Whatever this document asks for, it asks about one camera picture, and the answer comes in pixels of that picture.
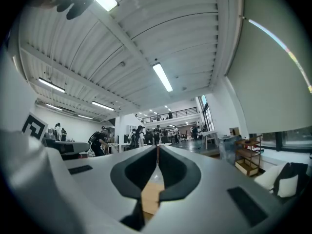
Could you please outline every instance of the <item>wooden rack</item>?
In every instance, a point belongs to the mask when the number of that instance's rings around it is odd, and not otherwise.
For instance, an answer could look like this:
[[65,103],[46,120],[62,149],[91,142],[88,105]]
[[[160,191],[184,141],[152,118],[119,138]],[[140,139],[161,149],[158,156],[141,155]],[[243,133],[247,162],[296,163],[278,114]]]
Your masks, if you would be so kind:
[[[261,137],[262,135],[250,139],[236,141],[236,145],[242,147],[235,152],[235,166],[245,175],[253,176],[259,172],[261,160]],[[258,150],[253,150],[253,146],[258,145]],[[258,164],[253,162],[253,157],[259,156]]]

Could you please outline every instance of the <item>balcony railing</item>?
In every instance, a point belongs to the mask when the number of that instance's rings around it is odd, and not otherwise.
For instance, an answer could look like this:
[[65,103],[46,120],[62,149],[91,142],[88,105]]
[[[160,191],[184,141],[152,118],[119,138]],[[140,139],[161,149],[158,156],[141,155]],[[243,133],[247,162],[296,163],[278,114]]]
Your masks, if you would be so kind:
[[[197,111],[197,107],[192,107],[192,108],[183,109],[183,110],[175,111],[171,113],[172,113],[172,118],[179,118],[182,116],[189,116],[189,115],[197,114],[198,111]],[[167,120],[167,119],[172,119],[172,118],[169,118],[169,113],[161,114],[161,115],[154,115],[154,116],[143,118],[143,123],[150,123],[154,121],[161,121],[161,120]]]

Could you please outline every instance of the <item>white corrugated ceiling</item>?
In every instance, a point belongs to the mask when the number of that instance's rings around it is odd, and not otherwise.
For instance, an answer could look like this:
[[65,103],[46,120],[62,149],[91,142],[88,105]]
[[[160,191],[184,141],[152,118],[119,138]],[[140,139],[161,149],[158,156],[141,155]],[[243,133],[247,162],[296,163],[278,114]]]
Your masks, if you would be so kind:
[[[110,12],[103,9],[101,13],[109,14],[126,33],[148,61],[148,69],[103,23],[102,15],[94,12],[92,7],[99,6],[96,2],[73,20],[66,20],[67,11],[57,13],[56,8],[24,10],[19,37],[27,78],[49,80],[66,93],[61,95],[34,85],[42,101],[53,100],[101,120],[142,111],[157,101],[159,105],[170,103],[183,93],[209,86],[218,44],[216,0],[117,2],[118,7]],[[89,83],[60,72],[52,60],[118,97],[101,93]],[[170,93],[152,69],[156,62],[161,63],[171,83]],[[93,100],[116,110],[97,108],[91,104]]]

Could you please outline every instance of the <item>black backpack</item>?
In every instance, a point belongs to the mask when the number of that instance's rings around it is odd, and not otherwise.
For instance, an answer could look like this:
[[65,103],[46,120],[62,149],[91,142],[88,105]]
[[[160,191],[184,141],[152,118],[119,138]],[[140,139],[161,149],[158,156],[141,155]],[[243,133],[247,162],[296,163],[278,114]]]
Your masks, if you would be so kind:
[[96,131],[94,134],[91,135],[91,137],[89,138],[89,142],[94,143],[97,139],[97,136],[99,135],[99,131]]
[[138,147],[137,135],[133,134],[130,140],[130,149],[134,149]]

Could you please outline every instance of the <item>gray container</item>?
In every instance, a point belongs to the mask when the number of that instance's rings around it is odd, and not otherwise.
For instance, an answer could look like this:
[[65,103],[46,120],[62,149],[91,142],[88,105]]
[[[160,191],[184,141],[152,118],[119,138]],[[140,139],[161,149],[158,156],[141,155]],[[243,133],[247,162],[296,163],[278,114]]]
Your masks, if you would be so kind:
[[236,141],[240,140],[240,136],[224,136],[219,138],[220,159],[226,160],[231,165],[235,165],[235,152],[237,146]]

